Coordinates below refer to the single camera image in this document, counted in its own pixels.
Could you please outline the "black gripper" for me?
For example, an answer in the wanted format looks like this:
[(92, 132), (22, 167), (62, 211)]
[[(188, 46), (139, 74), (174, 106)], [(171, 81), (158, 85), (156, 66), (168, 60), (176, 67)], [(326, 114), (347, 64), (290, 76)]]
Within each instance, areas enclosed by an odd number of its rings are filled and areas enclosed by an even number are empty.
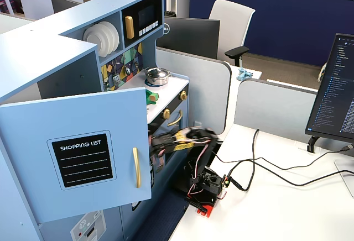
[(150, 155), (164, 155), (176, 151), (179, 145), (177, 136), (179, 132), (166, 132), (160, 135), (152, 136), (150, 142)]

